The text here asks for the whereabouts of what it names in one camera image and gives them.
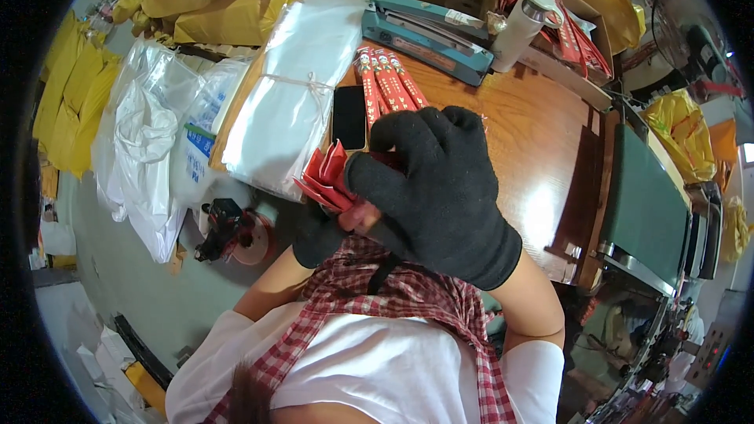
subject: checkered cloth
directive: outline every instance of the checkered cloth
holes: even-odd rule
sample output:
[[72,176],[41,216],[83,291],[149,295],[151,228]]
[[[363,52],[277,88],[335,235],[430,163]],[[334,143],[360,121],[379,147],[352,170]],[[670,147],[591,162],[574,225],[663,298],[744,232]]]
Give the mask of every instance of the checkered cloth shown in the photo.
[[[306,305],[297,320],[252,369],[275,391],[331,315],[431,319],[467,341],[476,350],[477,390],[483,424],[515,424],[511,401],[503,385],[495,348],[487,342],[485,313],[479,290],[448,276],[430,279],[421,270],[398,266],[378,295],[365,295],[379,264],[389,255],[381,245],[361,236],[344,240],[334,256],[315,270],[303,292]],[[224,423],[229,395],[212,409],[204,423]]]

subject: phone screen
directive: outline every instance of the phone screen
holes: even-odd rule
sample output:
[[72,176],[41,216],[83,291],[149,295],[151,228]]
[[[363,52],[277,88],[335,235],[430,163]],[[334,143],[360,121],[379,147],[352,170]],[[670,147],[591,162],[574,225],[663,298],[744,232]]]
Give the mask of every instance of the phone screen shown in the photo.
[[363,86],[338,87],[333,97],[333,143],[346,150],[366,146],[366,105]]

